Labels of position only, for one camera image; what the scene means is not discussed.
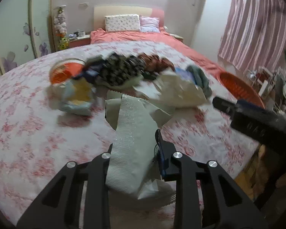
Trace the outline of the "grey-white paper bag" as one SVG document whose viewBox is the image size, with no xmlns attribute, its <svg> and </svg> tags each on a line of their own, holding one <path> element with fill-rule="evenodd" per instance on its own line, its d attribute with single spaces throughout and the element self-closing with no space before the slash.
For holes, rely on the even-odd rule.
<svg viewBox="0 0 286 229">
<path fill-rule="evenodd" d="M 110 189 L 136 201 L 171 203 L 176 193 L 161 180 L 155 160 L 155 133 L 174 109 L 108 91 L 105 117 L 116 132 L 106 177 Z"/>
</svg>

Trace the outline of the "white paper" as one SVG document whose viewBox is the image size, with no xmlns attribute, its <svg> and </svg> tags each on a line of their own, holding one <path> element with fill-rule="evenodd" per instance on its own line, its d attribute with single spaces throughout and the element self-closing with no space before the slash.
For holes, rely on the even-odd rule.
<svg viewBox="0 0 286 229">
<path fill-rule="evenodd" d="M 140 97 L 175 108 L 193 108 L 208 102 L 199 86 L 171 70 L 150 83 L 140 82 L 134 89 Z"/>
</svg>

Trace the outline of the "black patterned garment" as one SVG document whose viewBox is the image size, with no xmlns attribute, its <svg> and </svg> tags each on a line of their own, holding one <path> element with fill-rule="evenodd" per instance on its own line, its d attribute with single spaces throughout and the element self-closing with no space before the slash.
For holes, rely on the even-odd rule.
<svg viewBox="0 0 286 229">
<path fill-rule="evenodd" d="M 106 58 L 99 55 L 88 59 L 80 76 L 92 84 L 119 87 L 141 76 L 145 67 L 146 63 L 140 57 L 124 56 L 114 52 Z"/>
</svg>

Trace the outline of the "orange plastic laundry basket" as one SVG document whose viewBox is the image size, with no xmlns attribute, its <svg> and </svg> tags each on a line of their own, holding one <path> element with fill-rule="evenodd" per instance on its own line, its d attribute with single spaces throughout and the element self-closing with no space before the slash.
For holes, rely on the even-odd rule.
<svg viewBox="0 0 286 229">
<path fill-rule="evenodd" d="M 257 92 L 238 77 L 229 72 L 220 72 L 217 78 L 236 99 L 243 99 L 263 109 L 265 108 Z"/>
</svg>

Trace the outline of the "cluttered desk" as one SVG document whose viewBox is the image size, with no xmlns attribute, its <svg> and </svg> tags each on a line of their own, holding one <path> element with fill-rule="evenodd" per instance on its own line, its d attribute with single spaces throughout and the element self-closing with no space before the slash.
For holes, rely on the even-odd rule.
<svg viewBox="0 0 286 229">
<path fill-rule="evenodd" d="M 266 67 L 247 69 L 245 76 L 267 110 L 286 116 L 286 77 L 281 67 L 275 72 Z"/>
</svg>

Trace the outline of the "floral pink white tablecloth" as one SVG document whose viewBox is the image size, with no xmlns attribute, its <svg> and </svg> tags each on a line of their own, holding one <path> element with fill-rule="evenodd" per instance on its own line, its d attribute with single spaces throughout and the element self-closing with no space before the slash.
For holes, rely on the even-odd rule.
<svg viewBox="0 0 286 229">
<path fill-rule="evenodd" d="M 156 54 L 175 66 L 197 65 L 209 78 L 215 96 L 234 97 L 215 78 L 218 64 L 179 43 L 124 41 L 72 48 L 29 61 L 0 76 L 0 210 L 16 224 L 23 212 L 68 162 L 85 163 L 104 152 L 115 139 L 105 119 L 106 90 L 101 90 L 89 117 L 65 114 L 51 92 L 49 71 L 65 58 L 85 60 L 112 52 Z M 227 115 L 204 104 L 177 110 L 162 136 L 177 150 L 199 162 L 214 159 L 236 177 L 258 143 L 231 129 Z"/>
</svg>

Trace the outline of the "grey green sock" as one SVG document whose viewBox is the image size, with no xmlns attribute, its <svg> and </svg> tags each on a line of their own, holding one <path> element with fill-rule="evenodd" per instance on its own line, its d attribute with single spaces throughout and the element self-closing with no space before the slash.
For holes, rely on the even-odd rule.
<svg viewBox="0 0 286 229">
<path fill-rule="evenodd" d="M 205 97 L 206 98 L 211 97 L 212 89 L 209 86 L 209 79 L 206 77 L 203 70 L 200 69 L 198 66 L 189 65 L 187 66 L 186 71 L 188 71 L 193 76 L 196 85 L 202 89 Z"/>
</svg>

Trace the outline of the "pink striped curtain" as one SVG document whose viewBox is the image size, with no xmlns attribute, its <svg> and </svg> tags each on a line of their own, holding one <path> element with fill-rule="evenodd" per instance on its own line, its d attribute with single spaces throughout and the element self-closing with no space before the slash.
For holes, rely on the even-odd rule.
<svg viewBox="0 0 286 229">
<path fill-rule="evenodd" d="M 231 0 L 218 56 L 238 71 L 286 71 L 284 0 Z"/>
</svg>

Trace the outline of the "blue yellow snack bag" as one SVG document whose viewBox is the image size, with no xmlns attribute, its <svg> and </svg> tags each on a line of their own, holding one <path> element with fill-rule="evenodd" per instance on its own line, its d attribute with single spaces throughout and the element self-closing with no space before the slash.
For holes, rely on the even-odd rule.
<svg viewBox="0 0 286 229">
<path fill-rule="evenodd" d="M 79 116 L 92 116 L 93 113 L 104 110 L 104 100 L 98 91 L 96 86 L 83 77 L 51 84 L 46 88 L 52 109 Z"/>
</svg>

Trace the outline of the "red brown striped cloth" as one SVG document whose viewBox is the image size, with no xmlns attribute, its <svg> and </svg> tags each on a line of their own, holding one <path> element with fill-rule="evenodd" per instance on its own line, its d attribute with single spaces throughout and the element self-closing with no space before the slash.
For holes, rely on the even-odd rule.
<svg viewBox="0 0 286 229">
<path fill-rule="evenodd" d="M 167 58 L 158 55 L 147 55 L 146 53 L 140 54 L 138 58 L 145 62 L 144 72 L 160 73 L 168 68 L 175 71 L 174 64 Z"/>
</svg>

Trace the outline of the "orange instant noodle bowl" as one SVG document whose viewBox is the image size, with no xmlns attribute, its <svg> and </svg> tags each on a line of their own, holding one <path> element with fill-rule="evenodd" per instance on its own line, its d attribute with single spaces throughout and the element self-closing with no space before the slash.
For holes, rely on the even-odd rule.
<svg viewBox="0 0 286 229">
<path fill-rule="evenodd" d="M 85 61 L 79 58 L 66 58 L 57 61 L 49 71 L 49 81 L 51 84 L 62 83 L 80 74 L 85 65 Z"/>
</svg>

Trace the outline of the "pink striped pillow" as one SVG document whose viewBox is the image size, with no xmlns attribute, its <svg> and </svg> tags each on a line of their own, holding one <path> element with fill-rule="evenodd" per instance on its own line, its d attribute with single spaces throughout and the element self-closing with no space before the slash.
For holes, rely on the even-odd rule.
<svg viewBox="0 0 286 229">
<path fill-rule="evenodd" d="M 142 33 L 160 33 L 160 19 L 140 16 L 140 31 Z"/>
</svg>

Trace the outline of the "bed with coral duvet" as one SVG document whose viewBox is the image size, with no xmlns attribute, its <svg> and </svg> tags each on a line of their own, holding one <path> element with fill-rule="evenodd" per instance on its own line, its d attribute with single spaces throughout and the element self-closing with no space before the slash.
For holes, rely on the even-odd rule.
<svg viewBox="0 0 286 229">
<path fill-rule="evenodd" d="M 153 41 L 162 42 L 166 45 L 174 48 L 175 50 L 182 53 L 184 56 L 195 61 L 201 68 L 207 71 L 209 74 L 216 77 L 225 70 L 218 64 L 215 63 L 202 54 L 198 53 L 194 49 L 186 46 L 169 33 L 164 31 L 162 27 L 159 33 L 143 33 L 140 31 L 118 31 L 107 33 L 104 29 L 99 28 L 96 31 L 90 33 L 90 44 L 113 42 L 113 41 Z"/>
</svg>

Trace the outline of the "white floral pillow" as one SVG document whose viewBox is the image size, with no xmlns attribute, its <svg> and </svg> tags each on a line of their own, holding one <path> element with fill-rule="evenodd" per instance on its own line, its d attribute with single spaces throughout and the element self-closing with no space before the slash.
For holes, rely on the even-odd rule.
<svg viewBox="0 0 286 229">
<path fill-rule="evenodd" d="M 118 31 L 140 31 L 140 17 L 137 14 L 105 16 L 105 30 L 108 33 Z"/>
</svg>

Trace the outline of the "glass sliding wardrobe doors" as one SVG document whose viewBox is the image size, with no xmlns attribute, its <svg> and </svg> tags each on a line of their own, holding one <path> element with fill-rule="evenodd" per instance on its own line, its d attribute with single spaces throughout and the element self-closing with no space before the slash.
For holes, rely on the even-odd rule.
<svg viewBox="0 0 286 229">
<path fill-rule="evenodd" d="M 51 0 L 0 1 L 0 74 L 54 50 Z"/>
</svg>

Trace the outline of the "beige pink headboard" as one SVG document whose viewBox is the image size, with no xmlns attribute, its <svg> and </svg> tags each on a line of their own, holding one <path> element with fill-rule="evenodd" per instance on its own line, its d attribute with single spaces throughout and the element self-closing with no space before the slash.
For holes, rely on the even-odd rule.
<svg viewBox="0 0 286 229">
<path fill-rule="evenodd" d="M 105 29 L 105 16 L 137 14 L 145 17 L 160 19 L 160 27 L 164 27 L 165 12 L 157 8 L 146 8 L 139 6 L 104 5 L 95 6 L 93 12 L 93 30 Z"/>
</svg>

